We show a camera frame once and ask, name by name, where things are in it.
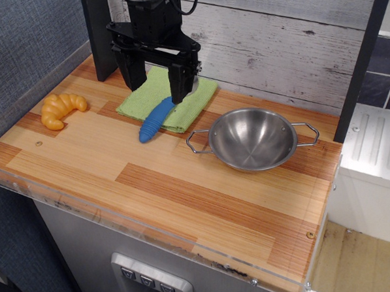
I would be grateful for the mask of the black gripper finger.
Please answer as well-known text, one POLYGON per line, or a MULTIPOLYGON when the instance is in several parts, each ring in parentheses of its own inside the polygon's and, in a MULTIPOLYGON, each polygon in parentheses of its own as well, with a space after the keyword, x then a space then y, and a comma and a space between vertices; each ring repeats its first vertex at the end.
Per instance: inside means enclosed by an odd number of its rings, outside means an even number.
POLYGON ((135 91, 146 81, 145 60, 136 52, 115 51, 115 58, 125 84, 135 91))
POLYGON ((178 105, 196 90, 195 74, 192 68, 182 64, 172 64, 168 72, 172 102, 178 105))

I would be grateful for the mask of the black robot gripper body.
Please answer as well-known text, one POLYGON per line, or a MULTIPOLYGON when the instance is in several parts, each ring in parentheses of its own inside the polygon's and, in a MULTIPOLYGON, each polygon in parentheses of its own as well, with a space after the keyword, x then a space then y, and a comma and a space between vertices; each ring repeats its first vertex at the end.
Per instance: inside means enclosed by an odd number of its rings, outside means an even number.
POLYGON ((201 46, 182 32, 182 17, 196 9, 194 0, 187 12, 181 0, 124 0, 129 11, 129 22, 110 22, 107 29, 112 35, 112 50, 136 52, 149 61, 170 67, 182 64, 198 74, 197 57, 201 46))

